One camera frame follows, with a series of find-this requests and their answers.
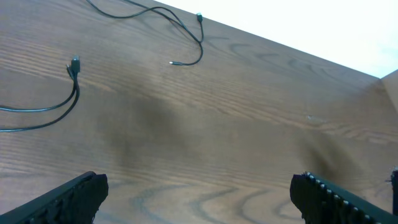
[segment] wooden surface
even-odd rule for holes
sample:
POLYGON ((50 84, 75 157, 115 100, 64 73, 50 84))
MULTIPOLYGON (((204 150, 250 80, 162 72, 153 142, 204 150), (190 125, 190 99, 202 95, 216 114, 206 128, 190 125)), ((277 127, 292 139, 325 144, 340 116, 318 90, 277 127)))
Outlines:
POLYGON ((386 77, 381 79, 392 104, 398 111, 398 70, 388 74, 386 77))
MULTIPOLYGON (((289 184, 305 170, 391 209, 398 116, 377 78, 208 19, 203 60, 171 66, 199 54, 184 32, 153 13, 113 20, 84 0, 0 1, 0 21, 0 105, 61 102, 65 64, 81 58, 81 98, 64 120, 0 135, 0 213, 87 170, 109 177, 96 223, 303 223, 289 184)), ((65 109, 0 121, 40 124, 65 109)))

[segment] black cable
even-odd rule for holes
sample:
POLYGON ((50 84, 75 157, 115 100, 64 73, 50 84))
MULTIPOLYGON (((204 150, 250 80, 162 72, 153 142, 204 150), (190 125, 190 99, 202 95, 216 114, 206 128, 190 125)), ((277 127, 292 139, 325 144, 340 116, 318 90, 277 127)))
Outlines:
POLYGON ((145 12, 152 11, 152 12, 154 12, 154 13, 158 13, 159 15, 165 17, 165 18, 168 19, 170 22, 174 22, 174 23, 176 23, 177 25, 179 25, 182 29, 184 29, 184 30, 194 39, 194 41, 196 41, 196 42, 198 43, 198 45, 199 45, 199 47, 200 47, 200 56, 199 56, 198 60, 196 60, 196 61, 194 61, 194 62, 192 62, 192 63, 170 62, 170 64, 172 64, 172 65, 194 65, 194 64, 198 63, 198 62, 201 60, 202 56, 203 56, 203 47, 202 47, 202 45, 201 45, 201 43, 203 42, 203 39, 204 39, 203 24, 202 24, 203 18, 202 18, 202 15, 201 15, 200 13, 197 14, 197 19, 198 19, 198 22, 199 22, 199 24, 200 24, 201 39, 198 40, 198 39, 189 31, 189 29, 188 29, 188 28, 185 26, 185 24, 180 20, 180 18, 178 18, 178 16, 175 15, 174 12, 172 12, 170 9, 167 9, 167 8, 165 8, 165 7, 157 6, 157 7, 151 7, 151 8, 149 8, 149 7, 147 7, 147 6, 144 6, 144 5, 142 5, 142 4, 136 3, 136 2, 131 1, 131 0, 124 0, 124 1, 126 1, 126 2, 128 2, 128 3, 133 4, 133 5, 136 5, 136 6, 139 6, 139 7, 143 7, 145 10, 143 10, 143 11, 141 11, 141 12, 138 12, 138 13, 135 13, 135 14, 130 15, 130 16, 114 16, 114 15, 108 14, 108 13, 102 11, 101 9, 99 9, 96 5, 94 5, 94 3, 91 2, 91 0, 86 0, 86 1, 87 1, 91 6, 93 6, 93 8, 95 8, 98 12, 100 12, 100 13, 102 13, 103 15, 108 16, 108 17, 110 17, 110 18, 114 18, 114 19, 129 19, 129 18, 133 18, 133 17, 139 16, 139 15, 145 13, 145 12), (163 9, 163 10, 168 11, 169 13, 171 13, 171 14, 174 16, 174 18, 176 18, 176 20, 175 20, 175 19, 172 19, 171 17, 169 17, 169 16, 167 16, 167 15, 165 15, 165 14, 163 14, 163 13, 161 13, 161 12, 159 12, 158 10, 155 10, 155 9, 163 9))
POLYGON ((66 117, 66 115, 68 115, 68 113, 71 112, 71 110, 75 107, 77 101, 79 100, 79 96, 80 96, 80 87, 79 87, 78 80, 77 80, 77 75, 80 72, 80 60, 79 60, 78 56, 73 58, 71 67, 69 65, 67 65, 67 71, 68 71, 69 76, 73 80, 72 93, 76 93, 76 95, 75 95, 75 99, 73 100, 73 103, 66 110, 66 112, 64 112, 64 114, 62 114, 59 118, 57 118, 51 122, 45 123, 45 124, 40 124, 40 125, 26 127, 26 128, 0 129, 0 133, 1 132, 28 131, 28 130, 33 130, 33 129, 44 128, 44 127, 50 126, 51 124, 55 124, 58 121, 62 120, 64 117, 66 117))
POLYGON ((58 105, 55 105, 55 106, 48 107, 48 108, 20 109, 20 108, 13 108, 13 107, 9 107, 9 106, 3 106, 3 107, 0 107, 0 110, 8 111, 8 112, 43 112, 43 111, 54 110, 54 109, 57 109, 65 104, 67 104, 70 101, 70 99, 72 99, 73 95, 75 94, 75 91, 76 91, 76 87, 73 85, 72 92, 70 93, 69 97, 64 102, 62 102, 58 105))

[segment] black plastic part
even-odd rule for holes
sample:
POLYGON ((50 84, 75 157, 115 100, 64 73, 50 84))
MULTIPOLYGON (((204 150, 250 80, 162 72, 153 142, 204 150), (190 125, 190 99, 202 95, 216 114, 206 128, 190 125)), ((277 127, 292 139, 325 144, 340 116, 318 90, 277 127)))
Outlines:
POLYGON ((172 65, 184 65, 182 62, 171 62, 172 65))
POLYGON ((107 196, 106 175, 87 172, 1 215, 0 223, 92 223, 107 196))
POLYGON ((395 168, 391 175, 392 183, 392 213, 398 215, 398 169, 395 168))
POLYGON ((398 217, 313 174, 293 176, 290 199, 311 224, 398 223, 398 217))
POLYGON ((80 72, 80 58, 78 55, 73 56, 72 61, 70 62, 70 67, 74 74, 77 74, 80 72))
POLYGON ((197 19, 198 19, 199 22, 202 22, 203 21, 203 16, 200 13, 198 13, 197 14, 197 19))

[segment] wooden table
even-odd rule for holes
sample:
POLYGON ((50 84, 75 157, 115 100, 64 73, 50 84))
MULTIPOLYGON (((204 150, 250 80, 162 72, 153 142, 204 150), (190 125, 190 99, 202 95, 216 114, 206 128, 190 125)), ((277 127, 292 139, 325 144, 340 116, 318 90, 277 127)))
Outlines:
MULTIPOLYGON (((173 10, 199 35, 196 16, 173 10)), ((8 0, 0 20, 0 105, 61 102, 65 64, 81 58, 81 98, 65 119, 0 134, 0 213, 88 170, 109 177, 96 223, 303 223, 289 184, 305 170, 391 209, 398 116, 377 78, 208 19, 192 67, 169 61, 194 61, 197 44, 151 12, 114 20, 84 0, 8 0)))

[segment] cable connector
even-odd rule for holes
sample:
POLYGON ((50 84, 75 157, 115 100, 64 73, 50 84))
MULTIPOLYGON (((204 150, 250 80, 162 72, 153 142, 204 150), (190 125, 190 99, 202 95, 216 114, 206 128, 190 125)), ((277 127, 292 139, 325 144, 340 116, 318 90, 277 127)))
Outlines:
POLYGON ((73 56, 73 59, 70 62, 70 68, 75 75, 80 72, 80 58, 78 55, 73 56))
POLYGON ((182 62, 169 62, 169 63, 172 64, 172 65, 183 65, 182 62))
POLYGON ((197 13, 197 19, 198 19, 199 22, 203 21, 203 16, 201 16, 200 12, 197 13))

